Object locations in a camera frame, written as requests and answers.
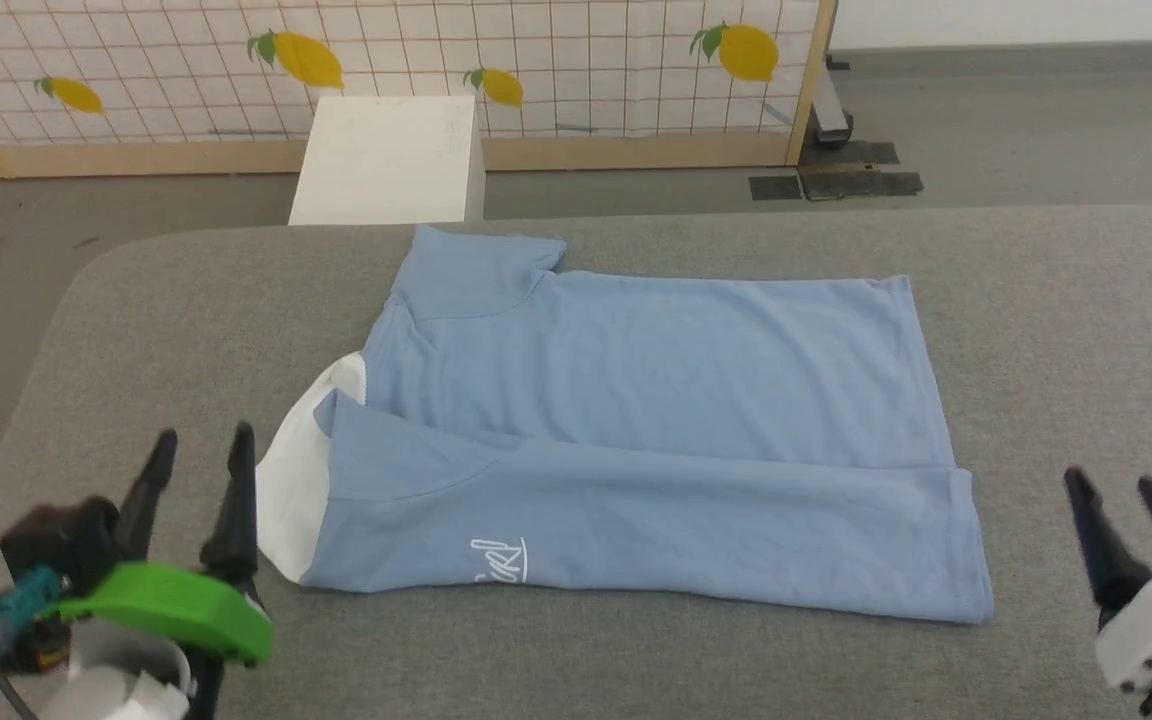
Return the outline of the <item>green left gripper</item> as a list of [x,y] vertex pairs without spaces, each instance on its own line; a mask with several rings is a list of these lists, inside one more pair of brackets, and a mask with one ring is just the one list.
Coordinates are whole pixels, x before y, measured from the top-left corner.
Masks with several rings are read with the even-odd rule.
[[[179,434],[164,429],[134,479],[115,524],[118,558],[143,561],[157,505],[172,479]],[[243,665],[268,664],[273,621],[238,588],[252,588],[259,564],[253,429],[238,423],[227,460],[229,482],[212,535],[200,548],[206,575],[160,562],[119,562],[88,594],[50,602],[41,615],[67,623],[100,617],[180,646]]]

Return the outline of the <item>light blue and white T-shirt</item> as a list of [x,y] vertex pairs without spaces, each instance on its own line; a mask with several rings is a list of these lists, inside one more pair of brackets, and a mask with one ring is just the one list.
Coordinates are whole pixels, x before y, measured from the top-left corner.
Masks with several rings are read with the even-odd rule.
[[607,275],[559,270],[566,249],[416,229],[365,346],[257,467],[285,578],[987,623],[909,278]]

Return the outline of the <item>white box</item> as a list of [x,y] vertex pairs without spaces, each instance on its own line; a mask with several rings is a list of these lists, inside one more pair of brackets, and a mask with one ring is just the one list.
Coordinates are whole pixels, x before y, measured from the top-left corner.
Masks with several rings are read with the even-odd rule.
[[287,223],[480,222],[485,184],[473,97],[323,97]]

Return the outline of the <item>grey metal panel stand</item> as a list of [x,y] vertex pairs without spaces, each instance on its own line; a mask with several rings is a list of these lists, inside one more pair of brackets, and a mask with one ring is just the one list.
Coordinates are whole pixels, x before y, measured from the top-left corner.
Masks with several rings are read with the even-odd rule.
[[751,200],[846,200],[915,197],[924,191],[919,173],[900,170],[890,142],[856,141],[855,120],[844,108],[833,73],[847,61],[826,58],[799,159],[791,173],[748,179]]

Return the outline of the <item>lemon print grid panel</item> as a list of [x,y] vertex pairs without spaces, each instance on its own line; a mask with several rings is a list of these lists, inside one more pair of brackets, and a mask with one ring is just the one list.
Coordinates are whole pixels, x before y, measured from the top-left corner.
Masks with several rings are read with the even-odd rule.
[[788,167],[838,0],[0,0],[0,179],[279,173],[328,97],[468,96],[493,170]]

